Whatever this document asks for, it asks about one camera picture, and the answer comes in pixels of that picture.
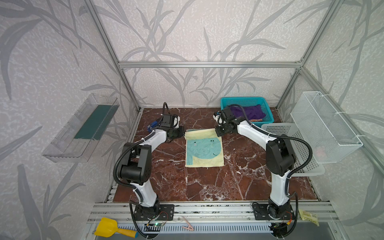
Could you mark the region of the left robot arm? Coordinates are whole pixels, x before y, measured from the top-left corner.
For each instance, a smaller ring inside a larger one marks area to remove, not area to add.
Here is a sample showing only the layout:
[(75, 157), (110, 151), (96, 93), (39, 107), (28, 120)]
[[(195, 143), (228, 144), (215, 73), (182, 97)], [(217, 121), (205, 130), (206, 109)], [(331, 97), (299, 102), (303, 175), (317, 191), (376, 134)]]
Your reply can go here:
[(118, 185), (131, 188), (138, 198), (136, 211), (155, 217), (160, 214), (160, 202), (150, 182), (152, 152), (166, 141), (182, 138), (183, 126), (172, 129), (155, 129), (135, 143), (125, 144), (113, 169), (113, 178)]

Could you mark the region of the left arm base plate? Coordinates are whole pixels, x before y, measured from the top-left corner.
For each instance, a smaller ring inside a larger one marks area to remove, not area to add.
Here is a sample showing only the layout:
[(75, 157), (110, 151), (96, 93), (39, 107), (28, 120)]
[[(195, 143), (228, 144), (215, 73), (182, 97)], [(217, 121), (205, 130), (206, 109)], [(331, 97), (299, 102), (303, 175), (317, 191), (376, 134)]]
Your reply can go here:
[(149, 221), (158, 219), (160, 221), (172, 221), (175, 213), (175, 205), (159, 204), (153, 207), (136, 206), (133, 210), (136, 221)]

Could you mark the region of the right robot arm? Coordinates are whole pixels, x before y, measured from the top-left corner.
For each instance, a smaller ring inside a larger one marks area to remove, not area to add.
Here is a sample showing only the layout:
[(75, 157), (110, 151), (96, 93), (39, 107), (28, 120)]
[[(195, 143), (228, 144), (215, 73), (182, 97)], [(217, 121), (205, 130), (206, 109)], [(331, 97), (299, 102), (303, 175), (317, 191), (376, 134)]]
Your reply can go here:
[[(289, 180), (294, 173), (303, 169), (312, 160), (311, 146), (299, 138), (271, 134), (242, 117), (230, 120), (216, 115), (214, 119), (218, 123), (215, 131), (219, 137), (237, 133), (252, 140), (266, 151), (267, 168), (272, 173), (268, 211), (272, 218), (277, 219), (290, 206)], [(305, 145), (309, 152), (307, 160), (297, 168), (294, 168), (297, 159), (292, 141)]]

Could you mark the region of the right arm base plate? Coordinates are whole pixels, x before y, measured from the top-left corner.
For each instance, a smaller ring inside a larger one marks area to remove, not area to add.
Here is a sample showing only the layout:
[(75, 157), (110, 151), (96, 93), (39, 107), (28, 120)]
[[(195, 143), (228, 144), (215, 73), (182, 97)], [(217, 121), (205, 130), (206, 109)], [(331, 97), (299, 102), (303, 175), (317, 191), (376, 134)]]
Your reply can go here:
[(290, 202), (280, 207), (268, 203), (262, 204), (254, 202), (252, 203), (252, 209), (255, 220), (291, 221), (296, 217)]

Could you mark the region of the mint green cloth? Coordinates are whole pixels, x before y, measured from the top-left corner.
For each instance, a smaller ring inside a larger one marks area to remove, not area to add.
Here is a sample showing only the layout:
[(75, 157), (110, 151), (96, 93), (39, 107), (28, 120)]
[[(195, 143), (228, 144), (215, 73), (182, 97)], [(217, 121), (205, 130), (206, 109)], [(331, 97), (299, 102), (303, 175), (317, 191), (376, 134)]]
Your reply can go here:
[(215, 129), (190, 130), (185, 133), (187, 168), (224, 166), (222, 138)]

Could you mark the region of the purple cloth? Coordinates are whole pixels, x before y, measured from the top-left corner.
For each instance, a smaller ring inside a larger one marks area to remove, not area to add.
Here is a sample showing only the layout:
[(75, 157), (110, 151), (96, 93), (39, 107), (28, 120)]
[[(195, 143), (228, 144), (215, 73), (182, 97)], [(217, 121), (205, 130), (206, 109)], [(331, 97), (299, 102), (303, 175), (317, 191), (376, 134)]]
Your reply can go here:
[[(233, 114), (235, 115), (236, 118), (243, 117), (244, 113), (241, 110), (240, 107), (236, 106), (231, 106), (230, 107)], [(263, 112), (261, 105), (255, 105), (255, 106), (250, 106), (250, 107), (243, 107), (246, 116), (249, 120), (252, 119), (263, 119), (267, 115)]]

